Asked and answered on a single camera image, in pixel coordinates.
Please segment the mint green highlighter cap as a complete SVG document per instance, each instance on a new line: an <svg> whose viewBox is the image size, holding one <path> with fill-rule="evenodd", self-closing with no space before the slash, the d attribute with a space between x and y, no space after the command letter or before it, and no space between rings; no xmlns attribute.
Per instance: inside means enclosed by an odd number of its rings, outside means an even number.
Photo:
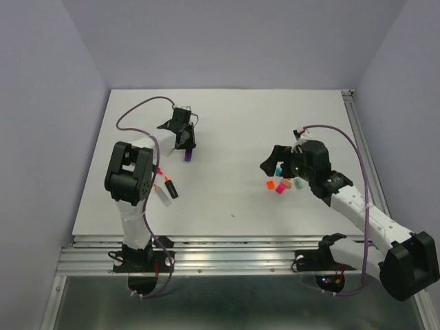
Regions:
<svg viewBox="0 0 440 330"><path fill-rule="evenodd" d="M302 181L302 179L301 178L299 178L299 177L296 177L295 179L294 179L294 185L295 185L295 187L296 187L296 189L303 189L303 187L304 187L304 184L303 184L303 181Z"/></svg>

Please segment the black highlighter orange cap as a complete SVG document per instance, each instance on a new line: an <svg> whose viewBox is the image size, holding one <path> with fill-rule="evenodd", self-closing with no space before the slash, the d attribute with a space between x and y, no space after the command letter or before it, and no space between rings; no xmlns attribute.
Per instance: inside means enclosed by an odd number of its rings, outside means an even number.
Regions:
<svg viewBox="0 0 440 330"><path fill-rule="evenodd" d="M165 176L164 177L164 183L165 183L165 186L166 186L166 188L167 188L171 198L172 199L178 198L179 194L178 194L178 192L176 190L176 187L175 187L173 181L169 177Z"/></svg>

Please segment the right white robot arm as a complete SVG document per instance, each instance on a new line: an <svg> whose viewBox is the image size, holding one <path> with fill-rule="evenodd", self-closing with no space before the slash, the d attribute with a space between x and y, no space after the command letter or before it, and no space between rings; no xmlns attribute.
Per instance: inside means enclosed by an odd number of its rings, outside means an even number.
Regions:
<svg viewBox="0 0 440 330"><path fill-rule="evenodd" d="M367 202L350 179L332 169L322 142L276 145L260 168L269 177L280 168L285 179L305 180L314 196L368 236L357 243L345 234L326 235L317 249L297 251L291 265L294 272L326 272L341 266L365 271L398 301L439 281L434 239L399 225Z"/></svg>

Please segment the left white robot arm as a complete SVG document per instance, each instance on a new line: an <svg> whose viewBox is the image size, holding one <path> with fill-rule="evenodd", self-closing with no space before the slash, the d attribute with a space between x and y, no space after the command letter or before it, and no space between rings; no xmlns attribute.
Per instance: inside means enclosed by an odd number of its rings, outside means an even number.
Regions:
<svg viewBox="0 0 440 330"><path fill-rule="evenodd" d="M195 142L195 121L198 115L190 107L175 107L170 120L148 133L133 128L144 137L133 142L116 142L104 179L104 188L120 212L124 233L123 247L131 252L129 262L136 270L152 266L153 254L145 248L151 234L144 223L144 203L148 200L161 157L183 151L184 161L192 160Z"/></svg>

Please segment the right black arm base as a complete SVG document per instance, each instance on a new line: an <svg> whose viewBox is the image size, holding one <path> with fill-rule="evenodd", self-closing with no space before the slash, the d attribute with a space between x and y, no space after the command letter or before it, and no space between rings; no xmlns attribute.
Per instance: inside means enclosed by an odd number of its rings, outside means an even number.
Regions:
<svg viewBox="0 0 440 330"><path fill-rule="evenodd" d="M344 296L341 293L346 283L344 273L347 270L355 270L355 268L336 262L330 247L341 243L346 237L340 233L326 235L318 243L317 249L296 250L295 258L291 264L292 272L317 272L315 281L321 290L334 296Z"/></svg>

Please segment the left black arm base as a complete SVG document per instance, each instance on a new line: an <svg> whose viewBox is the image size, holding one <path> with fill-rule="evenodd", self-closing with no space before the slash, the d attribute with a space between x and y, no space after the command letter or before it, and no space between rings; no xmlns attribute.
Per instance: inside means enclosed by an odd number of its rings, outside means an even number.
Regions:
<svg viewBox="0 0 440 330"><path fill-rule="evenodd" d="M127 274L131 295L140 299L157 298L168 287L175 271L175 242L167 236L151 239L143 250L122 245L107 256L113 261L113 272Z"/></svg>

